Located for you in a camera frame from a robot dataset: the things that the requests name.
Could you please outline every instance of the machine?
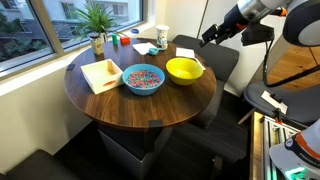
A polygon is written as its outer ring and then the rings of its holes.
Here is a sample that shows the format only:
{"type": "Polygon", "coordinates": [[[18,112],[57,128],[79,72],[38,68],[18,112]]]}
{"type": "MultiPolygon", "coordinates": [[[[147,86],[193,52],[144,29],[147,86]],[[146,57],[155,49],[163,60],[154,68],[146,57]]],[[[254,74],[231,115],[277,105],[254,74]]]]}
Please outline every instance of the machine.
{"type": "MultiPolygon", "coordinates": [[[[260,24],[267,15],[286,16],[283,37],[289,43],[304,47],[320,45],[320,0],[239,0],[221,25],[214,24],[202,34],[200,46],[212,40],[220,44],[242,32],[244,46],[271,41],[270,49],[273,28],[260,24]]],[[[271,146],[269,155],[286,179],[320,180],[320,120],[285,142],[271,146]]]]}

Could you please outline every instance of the potted plant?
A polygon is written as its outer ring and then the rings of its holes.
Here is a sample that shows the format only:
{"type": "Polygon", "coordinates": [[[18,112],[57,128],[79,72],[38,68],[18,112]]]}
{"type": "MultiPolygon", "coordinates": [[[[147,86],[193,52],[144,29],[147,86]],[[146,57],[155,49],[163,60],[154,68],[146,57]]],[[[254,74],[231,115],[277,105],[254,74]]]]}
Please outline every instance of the potted plant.
{"type": "Polygon", "coordinates": [[[76,8],[76,15],[80,23],[75,28],[76,38],[86,38],[90,34],[98,33],[102,42],[106,42],[106,33],[109,29],[116,27],[115,19],[110,17],[112,11],[106,11],[107,6],[103,7],[99,3],[85,4],[85,10],[76,8]]]}

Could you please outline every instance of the paper cup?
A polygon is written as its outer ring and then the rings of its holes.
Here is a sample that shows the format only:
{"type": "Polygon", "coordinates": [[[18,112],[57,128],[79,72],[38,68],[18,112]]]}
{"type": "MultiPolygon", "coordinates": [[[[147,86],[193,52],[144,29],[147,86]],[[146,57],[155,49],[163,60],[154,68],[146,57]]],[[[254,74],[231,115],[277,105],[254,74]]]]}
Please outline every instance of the paper cup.
{"type": "Polygon", "coordinates": [[[166,25],[157,25],[157,44],[161,44],[162,39],[167,39],[169,27],[166,25]]]}

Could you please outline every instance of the dark floor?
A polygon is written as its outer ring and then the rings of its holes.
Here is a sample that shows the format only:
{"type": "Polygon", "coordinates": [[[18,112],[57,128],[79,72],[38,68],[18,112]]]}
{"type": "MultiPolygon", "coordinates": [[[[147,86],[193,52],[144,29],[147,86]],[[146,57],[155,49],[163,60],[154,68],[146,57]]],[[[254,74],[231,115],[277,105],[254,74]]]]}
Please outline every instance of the dark floor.
{"type": "MultiPolygon", "coordinates": [[[[145,179],[210,179],[215,155],[223,157],[224,174],[236,175],[239,171],[234,170],[239,170],[240,166],[241,173],[246,173],[249,168],[248,161],[244,161],[248,150],[248,122],[242,125],[237,122],[249,109],[242,99],[225,92],[218,116],[210,127],[203,130],[186,123],[175,128],[145,179]]],[[[84,180],[134,179],[108,156],[94,122],[55,157],[84,180]]]]}

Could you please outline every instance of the bowl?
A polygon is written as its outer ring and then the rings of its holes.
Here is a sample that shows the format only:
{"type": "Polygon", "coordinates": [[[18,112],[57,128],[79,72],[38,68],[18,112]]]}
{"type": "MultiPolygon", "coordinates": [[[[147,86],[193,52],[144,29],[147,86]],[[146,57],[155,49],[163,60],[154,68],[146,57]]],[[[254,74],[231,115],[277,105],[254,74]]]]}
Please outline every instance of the bowl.
{"type": "Polygon", "coordinates": [[[160,68],[151,64],[135,64],[123,71],[122,80],[134,94],[147,96],[163,84],[165,75],[160,68]]]}
{"type": "Polygon", "coordinates": [[[169,72],[170,79],[179,85],[190,85],[202,76],[201,66],[194,60],[188,58],[170,59],[166,68],[169,72]]]}

